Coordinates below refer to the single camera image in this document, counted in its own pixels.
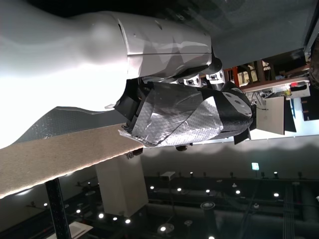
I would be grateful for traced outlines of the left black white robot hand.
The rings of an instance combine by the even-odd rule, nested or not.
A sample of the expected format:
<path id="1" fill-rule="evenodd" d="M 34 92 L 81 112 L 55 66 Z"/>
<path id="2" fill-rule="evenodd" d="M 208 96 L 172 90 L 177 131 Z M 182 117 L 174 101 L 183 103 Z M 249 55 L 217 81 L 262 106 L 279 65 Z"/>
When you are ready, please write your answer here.
<path id="1" fill-rule="evenodd" d="M 250 102 L 220 72 L 208 34 L 164 19 L 100 11 L 62 18 L 23 0 L 0 3 L 0 146 L 52 109 L 127 119 L 120 135 L 145 147 L 182 146 L 246 132 Z"/>

